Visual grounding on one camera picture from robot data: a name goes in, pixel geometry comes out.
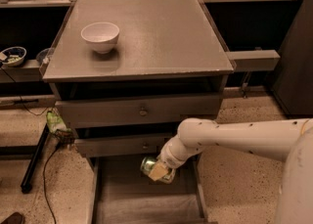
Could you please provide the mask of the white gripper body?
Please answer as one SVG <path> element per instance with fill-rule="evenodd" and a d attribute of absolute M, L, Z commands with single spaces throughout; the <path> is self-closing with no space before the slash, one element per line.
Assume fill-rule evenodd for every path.
<path fill-rule="evenodd" d="M 172 169 L 177 169 L 186 162 L 184 150 L 180 146 L 169 143 L 162 147 L 158 159 Z"/>

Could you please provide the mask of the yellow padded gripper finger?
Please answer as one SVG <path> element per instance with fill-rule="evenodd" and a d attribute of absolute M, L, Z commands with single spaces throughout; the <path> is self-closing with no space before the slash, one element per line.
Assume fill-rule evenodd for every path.
<path fill-rule="evenodd" d="M 154 181 L 165 181 L 167 182 L 169 180 L 169 168 L 163 164 L 157 162 L 152 170 L 149 173 L 149 177 Z"/>

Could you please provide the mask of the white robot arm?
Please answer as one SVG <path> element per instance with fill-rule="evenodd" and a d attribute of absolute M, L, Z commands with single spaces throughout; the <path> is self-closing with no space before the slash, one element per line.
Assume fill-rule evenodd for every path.
<path fill-rule="evenodd" d="M 313 224 L 313 119 L 219 124 L 187 118 L 169 139 L 148 176 L 171 176 L 189 157 L 221 146 L 285 162 L 275 224 Z"/>

